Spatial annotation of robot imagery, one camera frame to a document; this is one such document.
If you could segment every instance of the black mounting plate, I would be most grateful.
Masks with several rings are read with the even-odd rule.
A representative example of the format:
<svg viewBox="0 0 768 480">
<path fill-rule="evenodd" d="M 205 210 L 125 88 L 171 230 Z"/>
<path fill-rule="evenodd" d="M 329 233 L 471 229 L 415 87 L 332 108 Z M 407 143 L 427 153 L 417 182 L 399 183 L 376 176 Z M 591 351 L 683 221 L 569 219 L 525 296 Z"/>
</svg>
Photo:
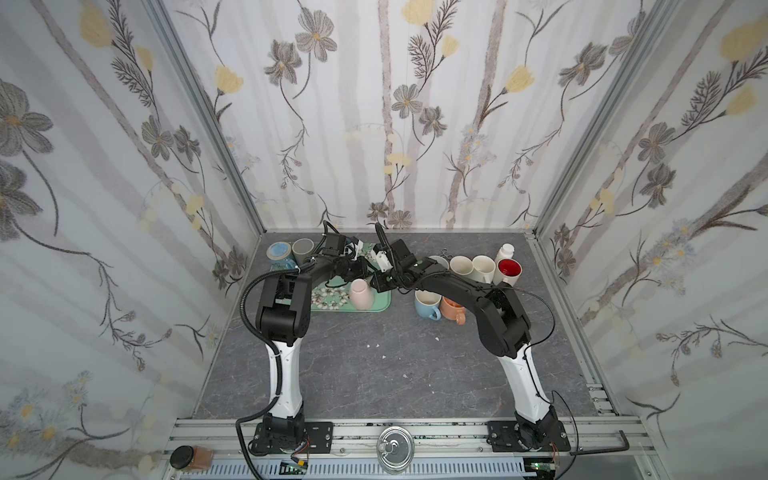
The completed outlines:
<svg viewBox="0 0 768 480">
<path fill-rule="evenodd" d="M 518 423 L 512 421 L 490 421 L 485 423 L 488 426 L 488 438 L 485 440 L 494 452 L 529 452 L 529 449 L 520 444 L 517 427 Z M 569 452 L 571 443 L 565 434 L 565 427 L 562 422 L 557 424 L 557 434 L 550 442 L 558 448 L 559 452 Z M 539 449 L 539 452 L 552 452 L 552 445 L 549 443 Z"/>
<path fill-rule="evenodd" d="M 304 433 L 310 437 L 310 454 L 331 453 L 333 442 L 333 422 L 306 422 Z M 256 425 L 256 433 L 248 450 L 251 455 L 261 456 L 268 453 L 285 453 L 280 447 L 271 445 L 267 435 L 264 435 L 264 424 Z"/>
</svg>

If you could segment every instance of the robotic arm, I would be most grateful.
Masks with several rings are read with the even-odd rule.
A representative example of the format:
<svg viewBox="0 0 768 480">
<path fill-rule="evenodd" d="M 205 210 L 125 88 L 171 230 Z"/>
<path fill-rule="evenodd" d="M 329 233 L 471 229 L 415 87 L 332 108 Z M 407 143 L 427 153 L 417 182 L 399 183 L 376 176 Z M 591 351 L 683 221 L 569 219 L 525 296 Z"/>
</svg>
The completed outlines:
<svg viewBox="0 0 768 480">
<path fill-rule="evenodd" d="M 386 272 L 371 268 L 362 257 L 352 260 L 345 254 L 357 239 L 340 233 L 327 233 L 323 248 L 313 254 L 312 263 L 298 273 L 286 273 L 265 280 L 256 314 L 255 327 L 280 351 L 270 354 L 270 391 L 276 396 L 277 361 L 283 370 L 283 388 L 276 404 L 264 416 L 264 431 L 269 444 L 284 451 L 294 450 L 305 438 L 303 399 L 299 389 L 299 350 L 310 324 L 311 293 L 315 286 L 335 276 L 345 281 L 371 276 L 371 286 L 379 292 L 395 288 L 419 288 L 439 293 L 475 314 L 482 345 L 496 355 L 506 373 L 515 397 L 515 436 L 526 449 L 540 449 L 560 440 L 563 431 L 554 407 L 544 397 L 543 388 L 532 364 L 528 315 L 513 290 L 467 280 L 447 271 L 429 258 L 417 260 L 402 240 L 391 245 L 383 230 L 383 251 L 392 268 Z M 291 299 L 290 304 L 278 299 Z"/>
</svg>

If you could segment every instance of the gray cup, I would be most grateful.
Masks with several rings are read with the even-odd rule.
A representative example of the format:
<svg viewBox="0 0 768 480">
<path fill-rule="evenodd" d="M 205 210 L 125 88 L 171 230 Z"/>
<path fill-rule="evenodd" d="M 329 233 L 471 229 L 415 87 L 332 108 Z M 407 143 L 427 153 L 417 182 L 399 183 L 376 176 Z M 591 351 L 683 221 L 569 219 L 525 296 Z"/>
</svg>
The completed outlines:
<svg viewBox="0 0 768 480">
<path fill-rule="evenodd" d="M 301 265 L 310 258 L 310 254 L 315 250 L 315 243 L 309 238 L 299 238 L 293 242 L 292 250 L 293 258 L 296 259 L 296 263 Z"/>
</svg>

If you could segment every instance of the tin can lid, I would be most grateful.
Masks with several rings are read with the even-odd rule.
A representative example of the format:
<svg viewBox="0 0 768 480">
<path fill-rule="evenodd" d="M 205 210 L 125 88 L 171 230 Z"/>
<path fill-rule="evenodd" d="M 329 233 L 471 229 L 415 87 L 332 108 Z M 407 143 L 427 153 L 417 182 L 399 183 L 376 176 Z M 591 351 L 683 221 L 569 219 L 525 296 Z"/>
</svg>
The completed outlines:
<svg viewBox="0 0 768 480">
<path fill-rule="evenodd" d="M 288 257 L 290 244 L 288 242 L 275 242 L 266 249 L 266 257 L 270 260 L 282 260 Z"/>
<path fill-rule="evenodd" d="M 413 437 L 403 427 L 391 426 L 379 436 L 379 463 L 388 473 L 400 473 L 413 460 Z"/>
</svg>

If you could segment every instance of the black lid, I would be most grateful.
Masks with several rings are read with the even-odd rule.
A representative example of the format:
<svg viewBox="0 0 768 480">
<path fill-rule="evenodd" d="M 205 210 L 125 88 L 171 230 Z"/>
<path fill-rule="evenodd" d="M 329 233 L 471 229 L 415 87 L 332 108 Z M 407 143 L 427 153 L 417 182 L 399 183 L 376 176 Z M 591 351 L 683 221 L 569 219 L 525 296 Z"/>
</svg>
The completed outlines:
<svg viewBox="0 0 768 480">
<path fill-rule="evenodd" d="M 182 445 L 170 454 L 170 466 L 181 470 L 192 463 L 192 458 L 194 458 L 194 449 L 189 445 Z"/>
</svg>

